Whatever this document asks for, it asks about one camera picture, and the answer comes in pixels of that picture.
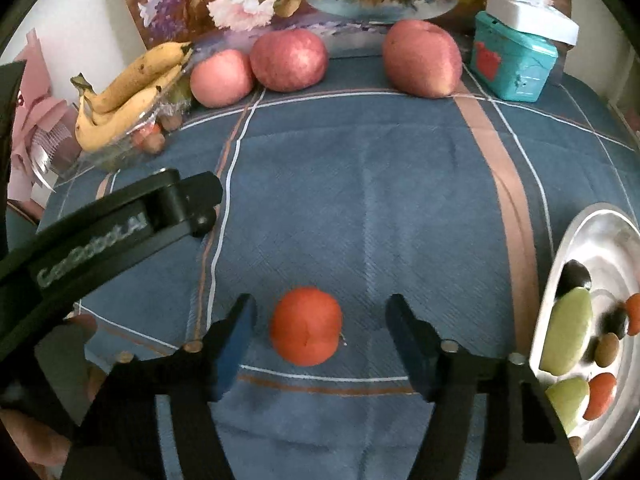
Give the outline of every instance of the banana bunch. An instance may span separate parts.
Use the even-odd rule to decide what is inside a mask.
[[[95,152],[134,126],[180,78],[192,53],[192,43],[162,43],[137,58],[100,94],[82,74],[71,78],[80,94],[76,139],[82,149]]]

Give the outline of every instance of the white wall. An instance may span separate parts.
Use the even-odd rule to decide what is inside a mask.
[[[53,95],[77,101],[69,78],[82,72],[97,91],[145,51],[124,0],[39,0],[22,22],[0,64],[12,61],[36,29]]]
[[[577,45],[564,71],[609,97],[629,49],[622,28],[601,0],[572,0],[572,20],[580,25]]]

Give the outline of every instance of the metal tray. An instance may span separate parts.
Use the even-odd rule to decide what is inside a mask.
[[[582,420],[569,435],[582,438],[578,466],[582,478],[591,480],[604,473],[638,421],[640,335],[624,337],[615,362],[608,368],[582,360],[560,378],[539,369],[556,287],[562,266],[569,260],[578,260],[591,274],[594,319],[589,337],[600,336],[604,314],[640,292],[640,233],[624,212],[607,203],[589,206],[571,222],[546,282],[531,346],[529,365],[543,385],[574,376],[590,380],[603,371],[617,379],[616,398],[607,413],[591,422]]]

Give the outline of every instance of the teal box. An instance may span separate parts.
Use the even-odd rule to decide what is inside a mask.
[[[545,38],[507,27],[484,10],[476,15],[471,70],[500,99],[537,101],[557,58]]]

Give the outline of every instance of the tomato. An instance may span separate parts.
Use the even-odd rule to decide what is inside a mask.
[[[304,286],[280,300],[271,318],[271,343],[285,360],[297,366],[326,361],[338,348],[342,311],[334,298]]]

